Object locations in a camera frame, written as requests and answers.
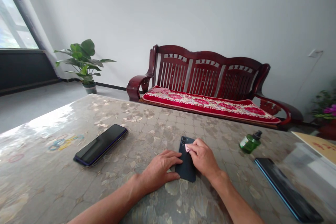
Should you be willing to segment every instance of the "floral cushion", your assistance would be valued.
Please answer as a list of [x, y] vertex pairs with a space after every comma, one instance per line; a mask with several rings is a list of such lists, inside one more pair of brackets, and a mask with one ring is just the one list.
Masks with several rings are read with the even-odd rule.
[[278, 124], [281, 122], [278, 118], [257, 107], [251, 100], [232, 101], [161, 89], [159, 86], [155, 86], [149, 92], [145, 93], [142, 99], [147, 102], [169, 105], [204, 114], [268, 124]]

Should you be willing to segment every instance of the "black smartphone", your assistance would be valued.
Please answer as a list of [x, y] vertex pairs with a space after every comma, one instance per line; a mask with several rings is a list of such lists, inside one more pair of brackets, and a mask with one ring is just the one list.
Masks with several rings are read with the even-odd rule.
[[128, 130], [118, 124], [113, 124], [95, 140], [76, 153], [74, 161], [85, 165], [95, 165], [101, 160], [126, 134]]
[[301, 196], [271, 159], [258, 157], [254, 161], [298, 221], [302, 223], [323, 221], [322, 216]]
[[194, 139], [188, 138], [186, 136], [181, 137], [179, 152], [182, 153], [180, 159], [183, 160], [183, 163], [177, 164], [175, 166], [175, 172], [177, 172], [182, 179], [188, 180], [190, 182], [196, 181], [196, 168], [190, 154], [185, 149], [186, 144], [192, 144], [194, 141]]

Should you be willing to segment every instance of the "red bench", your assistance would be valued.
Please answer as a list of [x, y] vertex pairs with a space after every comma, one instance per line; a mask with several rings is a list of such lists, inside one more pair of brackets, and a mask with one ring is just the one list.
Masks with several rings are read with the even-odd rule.
[[[127, 85], [130, 101], [272, 128], [303, 120], [301, 112], [293, 106], [262, 94], [269, 64], [245, 57], [226, 58], [211, 51], [191, 52], [176, 45], [155, 45], [150, 51], [147, 73], [133, 77]], [[168, 90], [147, 93], [150, 79], [152, 87]], [[143, 98], [140, 86], [147, 93]], [[262, 110], [245, 101], [254, 97], [261, 99], [262, 109], [268, 112], [262, 120]], [[270, 117], [281, 109], [287, 115], [285, 120]]]

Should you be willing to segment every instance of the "hand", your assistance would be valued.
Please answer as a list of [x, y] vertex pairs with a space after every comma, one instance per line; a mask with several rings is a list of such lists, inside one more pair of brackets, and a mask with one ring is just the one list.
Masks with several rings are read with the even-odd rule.
[[186, 145], [190, 148], [190, 155], [195, 167], [210, 181], [220, 173], [220, 168], [217, 164], [212, 150], [197, 138], [193, 144]]
[[179, 179], [180, 176], [176, 172], [167, 173], [168, 169], [176, 164], [181, 164], [183, 161], [179, 159], [182, 153], [165, 150], [157, 155], [149, 163], [147, 168], [140, 175], [146, 193], [156, 191], [165, 183]]

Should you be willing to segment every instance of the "red chair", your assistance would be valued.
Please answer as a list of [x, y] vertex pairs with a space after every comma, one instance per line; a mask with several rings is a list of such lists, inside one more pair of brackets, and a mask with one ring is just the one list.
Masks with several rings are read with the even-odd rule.
[[[188, 94], [232, 101], [252, 100], [258, 97], [262, 99], [262, 108], [266, 112], [277, 113], [280, 108], [286, 112], [287, 118], [275, 127], [303, 120], [301, 112], [293, 106], [269, 99], [262, 94], [263, 83], [271, 68], [269, 64], [261, 64], [245, 57], [226, 58], [211, 51], [191, 52], [177, 45], [160, 47], [155, 45], [150, 51], [147, 73], [133, 77], [127, 85], [130, 101], [153, 104], [141, 99], [139, 94], [140, 86], [144, 93], [148, 91], [149, 80], [152, 79], [152, 87], [158, 85]], [[159, 106], [174, 108], [162, 104]], [[174, 109], [194, 113], [180, 107]], [[244, 119], [235, 118], [234, 120], [246, 122]]]

